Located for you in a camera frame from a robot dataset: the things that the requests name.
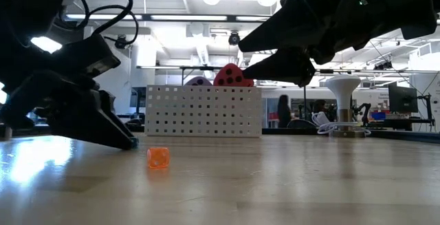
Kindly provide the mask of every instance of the computer monitor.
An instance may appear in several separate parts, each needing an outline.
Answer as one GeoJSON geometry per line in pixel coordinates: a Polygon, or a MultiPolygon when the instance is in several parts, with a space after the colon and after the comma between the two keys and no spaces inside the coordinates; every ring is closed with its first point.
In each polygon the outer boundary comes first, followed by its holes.
{"type": "Polygon", "coordinates": [[[407,87],[388,86],[391,112],[418,112],[417,90],[407,87]]]}

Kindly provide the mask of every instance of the red ball with holes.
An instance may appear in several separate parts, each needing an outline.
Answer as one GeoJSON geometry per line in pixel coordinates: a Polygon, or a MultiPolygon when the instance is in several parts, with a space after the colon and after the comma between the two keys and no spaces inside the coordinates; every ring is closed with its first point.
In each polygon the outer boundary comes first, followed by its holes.
{"type": "Polygon", "coordinates": [[[253,87],[254,81],[243,77],[243,72],[234,63],[229,63],[215,76],[214,86],[253,87]]]}

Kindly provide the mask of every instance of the wooden table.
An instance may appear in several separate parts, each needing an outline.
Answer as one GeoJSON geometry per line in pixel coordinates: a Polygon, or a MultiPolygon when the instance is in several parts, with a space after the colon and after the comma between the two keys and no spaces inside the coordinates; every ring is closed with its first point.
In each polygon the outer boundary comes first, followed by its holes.
{"type": "Polygon", "coordinates": [[[440,224],[440,146],[365,138],[0,144],[2,224],[440,224]],[[168,169],[146,168],[169,147],[168,169]]]}

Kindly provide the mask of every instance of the orange block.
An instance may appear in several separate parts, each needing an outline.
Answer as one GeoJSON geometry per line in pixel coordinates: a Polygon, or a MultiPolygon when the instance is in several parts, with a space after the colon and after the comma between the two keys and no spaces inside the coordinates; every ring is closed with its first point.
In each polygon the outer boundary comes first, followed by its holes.
{"type": "Polygon", "coordinates": [[[146,161],[149,168],[166,168],[170,164],[170,151],[167,148],[150,148],[146,152],[146,161]]]}

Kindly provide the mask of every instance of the white perforated box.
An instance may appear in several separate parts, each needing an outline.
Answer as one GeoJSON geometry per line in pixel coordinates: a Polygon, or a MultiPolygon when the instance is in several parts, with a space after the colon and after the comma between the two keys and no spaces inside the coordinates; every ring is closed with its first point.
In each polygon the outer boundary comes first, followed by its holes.
{"type": "Polygon", "coordinates": [[[149,85],[148,136],[261,136],[261,90],[256,87],[149,85]]]}

